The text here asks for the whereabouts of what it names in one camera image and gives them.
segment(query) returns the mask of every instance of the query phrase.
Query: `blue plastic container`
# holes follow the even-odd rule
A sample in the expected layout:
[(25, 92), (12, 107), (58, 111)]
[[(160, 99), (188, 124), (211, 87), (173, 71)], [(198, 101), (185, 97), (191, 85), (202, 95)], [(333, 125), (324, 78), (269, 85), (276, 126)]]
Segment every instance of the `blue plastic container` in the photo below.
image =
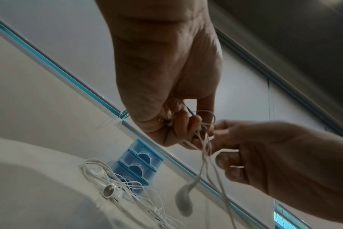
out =
[(136, 140), (129, 149), (132, 149), (143, 161), (148, 163), (151, 167), (157, 170), (163, 163), (163, 158), (161, 158), (157, 153), (155, 153), (151, 148), (144, 144), (141, 140)]
[(119, 161), (146, 182), (150, 182), (155, 176), (156, 170), (138, 157), (132, 149), (126, 150), (120, 157)]
[[(133, 171), (131, 171), (128, 167), (126, 167), (122, 162), (118, 161), (112, 166), (112, 171), (118, 175), (121, 175), (123, 178), (118, 178), (121, 182), (130, 182), (130, 181), (137, 181), (140, 182), (143, 186), (149, 186), (149, 183), (146, 182), (144, 179), (139, 177)], [(131, 191), (137, 195), (141, 195), (144, 190), (143, 189), (131, 189)]]

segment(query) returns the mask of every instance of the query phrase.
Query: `ceiling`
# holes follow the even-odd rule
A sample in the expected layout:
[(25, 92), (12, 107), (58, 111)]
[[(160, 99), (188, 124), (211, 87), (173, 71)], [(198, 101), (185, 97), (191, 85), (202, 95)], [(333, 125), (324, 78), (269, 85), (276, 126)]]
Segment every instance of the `ceiling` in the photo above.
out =
[(343, 0), (214, 0), (343, 104)]

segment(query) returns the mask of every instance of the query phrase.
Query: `hand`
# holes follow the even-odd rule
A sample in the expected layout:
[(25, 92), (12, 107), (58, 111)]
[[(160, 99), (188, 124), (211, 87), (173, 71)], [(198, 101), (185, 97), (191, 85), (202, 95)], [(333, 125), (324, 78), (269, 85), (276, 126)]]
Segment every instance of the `hand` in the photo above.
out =
[(288, 123), (215, 123), (213, 152), (231, 181), (309, 214), (343, 223), (343, 138)]
[[(97, 0), (111, 31), (116, 82), (131, 118), (150, 138), (170, 146), (190, 139), (212, 115), (188, 116), (170, 98), (197, 99), (214, 111), (222, 56), (206, 0)], [(160, 118), (173, 116), (170, 129)]]

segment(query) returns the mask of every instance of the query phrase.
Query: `blue box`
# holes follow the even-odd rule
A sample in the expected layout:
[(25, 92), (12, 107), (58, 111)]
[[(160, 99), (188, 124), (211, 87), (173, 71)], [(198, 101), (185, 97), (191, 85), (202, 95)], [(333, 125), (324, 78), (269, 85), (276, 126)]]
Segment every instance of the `blue box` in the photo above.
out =
[[(126, 167), (122, 162), (118, 161), (112, 166), (112, 171), (115, 174), (118, 174), (122, 177), (119, 177), (116, 175), (121, 182), (130, 182), (130, 181), (137, 181), (140, 182), (143, 186), (149, 186), (149, 183), (146, 182), (144, 179), (139, 177), (137, 174), (135, 174), (133, 171), (129, 170), (128, 167)], [(137, 195), (141, 195), (144, 190), (143, 189), (131, 189), (131, 191)]]
[(126, 150), (120, 157), (119, 161), (146, 182), (150, 182), (155, 176), (156, 170), (138, 157), (132, 149)]
[(157, 170), (163, 163), (163, 158), (161, 158), (157, 153), (155, 153), (151, 148), (144, 144), (141, 140), (136, 140), (129, 149), (132, 149), (134, 153), (148, 163), (151, 167)]

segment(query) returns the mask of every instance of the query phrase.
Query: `stacked blue containers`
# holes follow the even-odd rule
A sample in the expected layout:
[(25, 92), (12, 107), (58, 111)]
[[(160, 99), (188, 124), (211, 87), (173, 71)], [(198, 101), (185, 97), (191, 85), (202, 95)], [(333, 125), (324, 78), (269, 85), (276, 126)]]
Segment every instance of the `stacked blue containers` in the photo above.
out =
[[(163, 158), (138, 139), (124, 152), (112, 170), (123, 177), (121, 181), (137, 181), (148, 186), (162, 162)], [(133, 189), (132, 192), (140, 195), (143, 189)]]

